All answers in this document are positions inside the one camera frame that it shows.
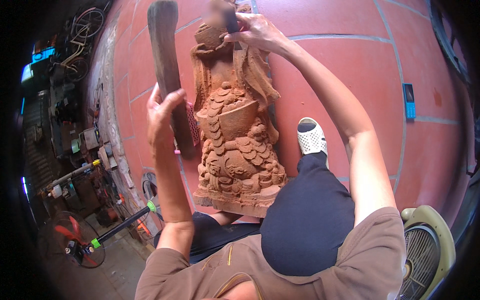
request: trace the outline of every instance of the green plastic clip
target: green plastic clip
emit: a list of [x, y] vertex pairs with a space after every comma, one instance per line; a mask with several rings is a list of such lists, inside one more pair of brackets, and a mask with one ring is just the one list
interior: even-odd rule
[[151, 200], [148, 200], [147, 206], [148, 206], [148, 208], [150, 208], [151, 211], [156, 212], [155, 204], [153, 204], [153, 202]]
[[95, 249], [98, 248], [98, 247], [100, 247], [100, 243], [97, 241], [97, 239], [93, 239], [93, 240], [92, 240], [92, 245], [93, 245], [93, 247], [94, 247]]

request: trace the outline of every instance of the wooden mallet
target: wooden mallet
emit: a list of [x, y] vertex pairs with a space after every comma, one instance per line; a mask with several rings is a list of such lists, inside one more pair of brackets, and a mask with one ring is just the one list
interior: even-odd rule
[[[150, 4], [147, 12], [148, 32], [152, 42], [155, 75], [162, 99], [180, 88], [180, 75], [175, 51], [175, 29], [178, 21], [178, 5], [173, 0], [161, 0]], [[181, 155], [185, 159], [195, 157], [192, 134], [184, 104], [172, 112], [172, 128]]]

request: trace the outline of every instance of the bicycle wheel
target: bicycle wheel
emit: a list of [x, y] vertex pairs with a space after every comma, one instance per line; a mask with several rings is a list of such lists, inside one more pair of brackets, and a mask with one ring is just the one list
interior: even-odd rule
[[105, 14], [97, 8], [83, 12], [73, 23], [73, 36], [87, 38], [97, 34], [105, 22]]
[[456, 30], [451, 26], [447, 16], [443, 13], [435, 0], [430, 1], [430, 20], [433, 32], [444, 56], [455, 68], [463, 81], [469, 82], [467, 65], [458, 42]]
[[78, 82], [84, 79], [88, 73], [88, 63], [83, 58], [74, 59], [65, 70], [68, 80]]

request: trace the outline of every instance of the white sandal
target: white sandal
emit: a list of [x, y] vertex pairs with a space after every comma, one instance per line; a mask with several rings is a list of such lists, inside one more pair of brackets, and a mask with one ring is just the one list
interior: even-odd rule
[[300, 120], [299, 124], [302, 123], [315, 124], [315, 127], [310, 131], [299, 132], [297, 130], [297, 137], [302, 154], [307, 155], [310, 153], [318, 153], [320, 151], [323, 151], [327, 155], [326, 166], [328, 168], [328, 151], [324, 131], [317, 123], [317, 121], [312, 118], [303, 118]]

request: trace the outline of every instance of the red fan blade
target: red fan blade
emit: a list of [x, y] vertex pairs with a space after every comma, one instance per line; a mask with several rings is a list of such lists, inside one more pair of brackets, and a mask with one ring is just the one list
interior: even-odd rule
[[65, 237], [67, 237], [69, 240], [75, 239], [75, 236], [73, 233], [70, 232], [67, 228], [63, 227], [62, 225], [56, 225], [55, 230], [61, 234], [63, 234]]
[[80, 237], [82, 236], [80, 234], [80, 225], [78, 225], [78, 222], [77, 220], [75, 220], [74, 217], [70, 216], [69, 219], [70, 219], [70, 222], [72, 223], [73, 232], [75, 233], [77, 240], [80, 240]]
[[91, 259], [88, 255], [84, 254], [84, 258], [88, 260], [93, 265], [98, 265], [93, 259]]

